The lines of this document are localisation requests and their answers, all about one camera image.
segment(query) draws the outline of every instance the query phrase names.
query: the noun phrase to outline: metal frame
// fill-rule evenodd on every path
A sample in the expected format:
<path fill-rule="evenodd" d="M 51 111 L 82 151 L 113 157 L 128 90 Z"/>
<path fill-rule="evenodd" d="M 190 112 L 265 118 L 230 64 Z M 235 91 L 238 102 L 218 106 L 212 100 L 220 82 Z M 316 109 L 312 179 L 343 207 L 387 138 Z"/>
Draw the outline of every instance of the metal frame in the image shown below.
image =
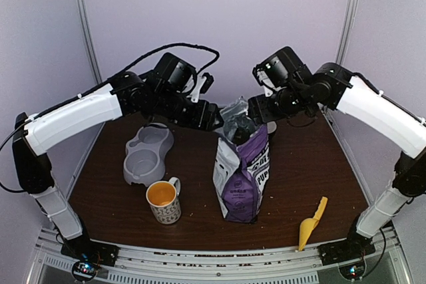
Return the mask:
<path fill-rule="evenodd" d="M 93 46 L 91 30 L 89 28 L 89 20 L 87 19 L 85 0 L 77 0 L 77 7 L 79 9 L 81 27 L 83 29 L 83 36 L 85 38 L 86 52 L 91 64 L 93 77 L 95 78 L 96 83 L 100 84 L 102 82 L 102 76 L 95 55 L 95 47 Z"/>
<path fill-rule="evenodd" d="M 76 261 L 61 255 L 61 244 L 56 231 L 42 229 L 36 244 L 36 255 L 27 276 L 27 284 L 39 282 L 44 265 L 70 271 Z M 401 244 L 392 227 L 385 229 L 387 251 L 399 284 L 412 284 Z M 378 256 L 383 249 L 381 234 L 373 238 Z M 177 251 L 119 245 L 114 267 L 103 267 L 97 276 L 107 283 L 319 283 L 318 271 L 336 268 L 337 264 L 323 266 L 318 256 L 319 244 L 297 247 L 258 249 L 247 251 Z"/>
<path fill-rule="evenodd" d="M 355 19 L 357 6 L 358 0 L 347 0 L 345 21 L 341 32 L 339 50 L 337 51 L 337 56 L 335 58 L 336 63 L 339 65 L 341 65 L 345 59 L 347 45 L 349 43 L 349 34 L 353 26 L 353 20 Z"/>

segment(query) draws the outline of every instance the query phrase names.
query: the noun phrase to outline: white wall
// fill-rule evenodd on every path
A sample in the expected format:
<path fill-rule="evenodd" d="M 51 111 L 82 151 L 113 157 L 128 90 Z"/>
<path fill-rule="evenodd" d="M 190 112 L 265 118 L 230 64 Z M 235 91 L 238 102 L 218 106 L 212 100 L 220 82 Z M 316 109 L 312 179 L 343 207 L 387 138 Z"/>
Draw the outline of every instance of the white wall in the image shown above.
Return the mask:
<path fill-rule="evenodd" d="M 426 116 L 426 0 L 359 0 L 344 66 Z M 334 114 L 375 198 L 393 177 L 400 150 L 361 122 Z M 426 278 L 426 197 L 402 209 L 395 227 L 416 283 Z"/>
<path fill-rule="evenodd" d="M 220 51 L 205 98 L 227 104 L 259 94 L 253 67 L 290 45 L 313 69 L 337 53 L 347 0 L 85 0 L 101 73 L 106 78 L 139 55 L 171 42 Z M 198 67 L 210 54 L 172 50 Z M 160 54 L 135 71 L 150 70 Z"/>
<path fill-rule="evenodd" d="M 95 84 L 75 0 L 0 0 L 0 79 L 0 139 L 13 130 L 18 113 L 40 112 Z M 96 132 L 49 152 L 64 192 Z M 0 180 L 19 188 L 10 144 L 0 153 Z M 46 218 L 27 194 L 0 190 L 0 220 L 0 283 L 22 283 Z"/>

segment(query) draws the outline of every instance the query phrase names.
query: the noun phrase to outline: orange liquid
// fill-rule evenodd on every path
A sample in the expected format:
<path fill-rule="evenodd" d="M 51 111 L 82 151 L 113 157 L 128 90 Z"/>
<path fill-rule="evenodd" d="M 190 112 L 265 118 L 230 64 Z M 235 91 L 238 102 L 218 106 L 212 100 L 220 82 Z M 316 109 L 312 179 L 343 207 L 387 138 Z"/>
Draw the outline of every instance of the orange liquid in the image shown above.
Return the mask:
<path fill-rule="evenodd" d="M 161 181 L 149 187 L 147 196 L 155 206 L 166 206 L 175 199 L 176 190 L 172 184 Z"/>

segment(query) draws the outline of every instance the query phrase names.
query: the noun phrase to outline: bag label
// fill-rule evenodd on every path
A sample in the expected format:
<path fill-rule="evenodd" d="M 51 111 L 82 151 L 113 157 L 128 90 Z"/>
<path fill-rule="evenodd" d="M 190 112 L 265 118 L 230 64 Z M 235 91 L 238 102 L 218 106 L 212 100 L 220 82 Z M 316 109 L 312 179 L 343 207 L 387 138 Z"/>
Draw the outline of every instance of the bag label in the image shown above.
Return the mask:
<path fill-rule="evenodd" d="M 264 193 L 266 182 L 269 179 L 269 144 L 249 163 L 247 163 L 247 171 L 255 179 L 259 193 Z"/>

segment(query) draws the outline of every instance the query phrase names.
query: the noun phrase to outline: gray pet bowl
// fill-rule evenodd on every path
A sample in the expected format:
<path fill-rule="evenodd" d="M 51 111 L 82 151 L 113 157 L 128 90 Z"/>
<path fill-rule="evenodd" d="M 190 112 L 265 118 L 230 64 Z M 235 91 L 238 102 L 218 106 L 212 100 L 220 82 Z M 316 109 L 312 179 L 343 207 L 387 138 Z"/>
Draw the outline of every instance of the gray pet bowl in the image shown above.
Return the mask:
<path fill-rule="evenodd" d="M 164 158 L 172 148 L 174 138 L 164 124 L 155 123 L 139 129 L 136 136 L 126 143 L 123 174 L 127 183 L 144 184 L 146 187 L 160 181 L 166 172 Z"/>

